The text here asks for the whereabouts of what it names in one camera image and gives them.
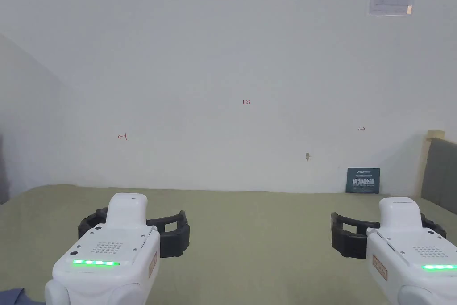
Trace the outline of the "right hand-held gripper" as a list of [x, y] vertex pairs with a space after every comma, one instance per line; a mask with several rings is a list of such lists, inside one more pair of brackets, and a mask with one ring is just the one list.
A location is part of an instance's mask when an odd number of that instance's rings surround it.
[[420, 214], [410, 198], [383, 198], [379, 210], [380, 223], [332, 212], [332, 247], [344, 258], [366, 258], [392, 305], [456, 304], [457, 248], [442, 226]]

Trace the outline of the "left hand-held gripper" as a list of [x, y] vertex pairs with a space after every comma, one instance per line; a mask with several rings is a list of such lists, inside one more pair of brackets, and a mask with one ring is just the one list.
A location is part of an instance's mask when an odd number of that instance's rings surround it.
[[[55, 263], [47, 305], [144, 305], [159, 258], [182, 256], [190, 244], [185, 211], [146, 220], [144, 194], [118, 193], [78, 226], [79, 240]], [[176, 229], [166, 231], [166, 225]]]

